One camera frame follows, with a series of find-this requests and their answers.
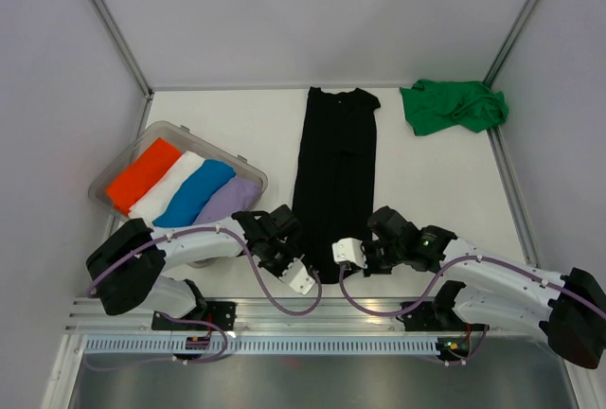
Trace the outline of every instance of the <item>clear plastic container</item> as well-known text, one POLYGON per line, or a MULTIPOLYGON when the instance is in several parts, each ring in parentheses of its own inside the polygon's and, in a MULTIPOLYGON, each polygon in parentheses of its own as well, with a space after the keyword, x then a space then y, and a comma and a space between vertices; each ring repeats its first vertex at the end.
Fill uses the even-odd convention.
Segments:
POLYGON ((130 146, 128 146, 119 156, 108 166, 88 188, 88 197, 97 205, 105 208, 112 215, 127 221, 128 218, 114 209, 114 203, 105 193, 105 189, 115 180, 115 178, 126 169, 141 153, 143 153, 157 138, 163 138, 170 142, 180 151, 194 151, 206 159, 223 161, 231 166, 238 177, 248 179, 261 187, 261 193, 256 200, 249 205, 252 209, 260 199, 267 188, 267 176, 253 168, 246 159, 241 156, 234 156, 226 151, 207 143, 194 136, 186 127, 176 127, 171 123, 161 121, 152 123, 147 130, 141 134, 130 146))

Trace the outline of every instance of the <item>white wall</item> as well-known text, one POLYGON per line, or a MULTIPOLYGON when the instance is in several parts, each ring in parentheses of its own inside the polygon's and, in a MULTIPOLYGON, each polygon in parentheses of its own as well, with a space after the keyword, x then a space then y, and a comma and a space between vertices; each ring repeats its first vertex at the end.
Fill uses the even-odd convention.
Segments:
POLYGON ((543 0, 495 88, 542 264, 580 267, 606 289, 604 1, 543 0))
POLYGON ((480 80, 524 0, 106 0, 153 87, 480 80))
POLYGON ((87 0, 0 0, 0 405, 40 405, 142 96, 87 0))

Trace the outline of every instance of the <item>floor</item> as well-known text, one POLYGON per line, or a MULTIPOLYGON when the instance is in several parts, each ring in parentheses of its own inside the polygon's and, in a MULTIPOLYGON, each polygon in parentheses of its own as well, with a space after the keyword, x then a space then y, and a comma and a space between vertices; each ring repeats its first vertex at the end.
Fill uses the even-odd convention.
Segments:
MULTIPOLYGON (((439 225, 495 255, 524 261, 487 134, 453 127, 416 137, 404 120, 398 89, 366 90, 382 105, 375 112, 375 209, 389 205, 418 226, 439 225)), ((159 120, 183 125, 247 158, 269 178, 258 209, 272 210, 293 198, 306 100, 306 89, 157 92, 148 125, 159 120)), ((245 259, 224 259, 167 275, 194 280, 208 297, 261 297, 247 266, 245 259)), ((359 297, 414 297, 429 279, 400 266, 391 276, 352 276, 348 290, 359 297)), ((276 279, 265 280, 275 296, 294 296, 276 279)), ((325 288, 325 297, 340 296, 338 287, 325 288)))

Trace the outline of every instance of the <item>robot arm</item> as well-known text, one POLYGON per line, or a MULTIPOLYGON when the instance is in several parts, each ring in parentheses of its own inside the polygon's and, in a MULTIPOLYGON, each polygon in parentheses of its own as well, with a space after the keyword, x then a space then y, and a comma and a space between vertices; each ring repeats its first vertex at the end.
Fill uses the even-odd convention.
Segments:
POLYGON ((596 368, 599 364, 606 345, 606 321, 550 287, 564 288, 605 311, 606 294, 590 274, 575 268, 566 276, 503 258, 498 258, 500 265, 482 261, 482 256, 494 255, 440 227, 418 229, 387 206, 369 218, 368 227, 378 239, 338 241, 332 247, 335 262, 353 264, 371 276, 390 274, 400 264, 437 273, 454 259, 477 257, 444 272, 448 281, 433 302, 435 316, 444 327, 454 317, 468 324, 525 332, 546 341, 575 365, 596 368), (532 273, 538 280, 515 269, 532 273))
POLYGON ((179 228, 152 228, 136 219, 124 223, 86 260, 88 272, 95 280, 127 253, 155 242, 99 282, 96 295, 105 312, 118 315, 140 307, 177 319, 203 319, 206 303, 195 284, 189 280, 175 281, 162 274, 198 260, 240 256, 241 245, 232 237, 218 233, 221 227, 246 243, 259 257, 259 267, 296 292, 307 293, 315 284, 296 247, 301 226, 286 205, 271 214, 238 212, 232 218, 212 224, 179 228))

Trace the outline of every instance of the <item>white folded shirt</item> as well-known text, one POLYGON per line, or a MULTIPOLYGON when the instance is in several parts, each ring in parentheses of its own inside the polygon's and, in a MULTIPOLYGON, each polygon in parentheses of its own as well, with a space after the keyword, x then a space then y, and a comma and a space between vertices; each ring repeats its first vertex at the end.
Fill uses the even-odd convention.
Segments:
POLYGON ((151 224, 162 215, 181 184, 200 168, 204 158, 193 151, 186 151, 167 170, 167 173, 131 207, 129 218, 142 218, 151 224))

